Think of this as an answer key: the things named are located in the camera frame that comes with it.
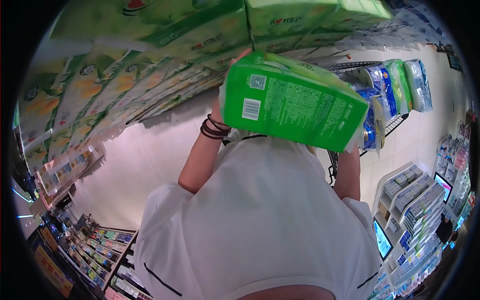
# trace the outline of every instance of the qr code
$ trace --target qr code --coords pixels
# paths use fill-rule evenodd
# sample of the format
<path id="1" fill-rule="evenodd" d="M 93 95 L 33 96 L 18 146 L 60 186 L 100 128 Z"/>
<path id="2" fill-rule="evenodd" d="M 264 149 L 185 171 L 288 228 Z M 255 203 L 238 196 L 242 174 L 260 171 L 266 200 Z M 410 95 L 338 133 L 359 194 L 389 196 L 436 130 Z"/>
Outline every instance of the qr code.
<path id="1" fill-rule="evenodd" d="M 250 88 L 256 88 L 258 90 L 264 90 L 266 81 L 267 81 L 267 76 L 253 75 L 252 74 L 250 76 Z"/>

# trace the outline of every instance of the barcode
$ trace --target barcode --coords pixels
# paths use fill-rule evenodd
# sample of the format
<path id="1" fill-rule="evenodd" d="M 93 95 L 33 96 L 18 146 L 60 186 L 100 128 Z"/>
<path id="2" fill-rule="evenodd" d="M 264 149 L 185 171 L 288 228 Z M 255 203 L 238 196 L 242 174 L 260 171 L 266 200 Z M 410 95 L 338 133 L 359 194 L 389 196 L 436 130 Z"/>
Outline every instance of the barcode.
<path id="1" fill-rule="evenodd" d="M 258 113 L 260 112 L 261 102 L 254 99 L 243 99 L 243 112 L 241 117 L 250 120 L 258 120 Z"/>
<path id="2" fill-rule="evenodd" d="M 267 81 L 267 76 L 253 75 L 252 74 L 250 76 L 250 88 L 256 88 L 258 90 L 264 90 L 266 81 Z"/>

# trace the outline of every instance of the hand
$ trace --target hand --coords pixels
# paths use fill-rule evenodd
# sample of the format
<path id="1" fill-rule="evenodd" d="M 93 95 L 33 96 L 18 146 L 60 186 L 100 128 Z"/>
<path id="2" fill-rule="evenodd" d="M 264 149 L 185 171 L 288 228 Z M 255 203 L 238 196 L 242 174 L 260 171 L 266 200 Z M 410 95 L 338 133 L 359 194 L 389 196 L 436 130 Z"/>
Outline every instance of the hand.
<path id="1" fill-rule="evenodd" d="M 227 74 L 230 71 L 230 68 L 234 63 L 239 61 L 242 57 L 248 55 L 251 51 L 252 51 L 252 49 L 248 48 L 245 51 L 243 51 L 240 55 L 238 55 L 238 57 L 236 59 L 232 59 L 230 61 L 230 66 L 228 67 Z M 220 114 L 220 104 L 218 102 L 218 97 L 217 97 L 215 103 L 213 104 L 213 110 L 212 110 L 212 116 L 211 117 L 212 117 L 212 120 L 223 123 L 222 115 Z"/>

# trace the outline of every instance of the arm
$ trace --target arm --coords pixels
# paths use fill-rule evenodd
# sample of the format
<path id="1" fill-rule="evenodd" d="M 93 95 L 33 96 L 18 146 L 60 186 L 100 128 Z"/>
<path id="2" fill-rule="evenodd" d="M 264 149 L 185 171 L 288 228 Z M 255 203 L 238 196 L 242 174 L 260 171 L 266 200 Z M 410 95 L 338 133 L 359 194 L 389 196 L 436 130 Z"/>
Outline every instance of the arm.
<path id="1" fill-rule="evenodd" d="M 338 167 L 333 190 L 340 199 L 345 197 L 360 201 L 360 154 L 357 143 L 352 153 L 338 154 Z"/>
<path id="2" fill-rule="evenodd" d="M 211 118 L 214 121 L 223 122 L 218 98 L 215 101 Z M 210 121 L 207 121 L 206 124 L 210 129 L 218 130 Z M 217 126 L 224 130 L 230 128 L 222 125 Z M 180 173 L 178 184 L 189 192 L 197 193 L 212 176 L 213 166 L 221 144 L 222 140 L 212 140 L 200 133 Z"/>

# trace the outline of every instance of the white shirt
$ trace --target white shirt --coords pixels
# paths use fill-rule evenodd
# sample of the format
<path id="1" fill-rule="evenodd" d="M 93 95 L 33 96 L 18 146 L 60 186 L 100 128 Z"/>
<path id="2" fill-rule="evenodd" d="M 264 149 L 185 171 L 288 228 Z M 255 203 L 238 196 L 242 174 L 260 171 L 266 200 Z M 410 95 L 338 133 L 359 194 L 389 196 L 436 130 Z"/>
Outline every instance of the white shirt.
<path id="1" fill-rule="evenodd" d="M 288 285 L 365 300 L 380 267 L 369 206 L 340 200 L 305 145 L 274 137 L 228 144 L 197 194 L 175 183 L 151 192 L 134 263 L 158 300 Z"/>

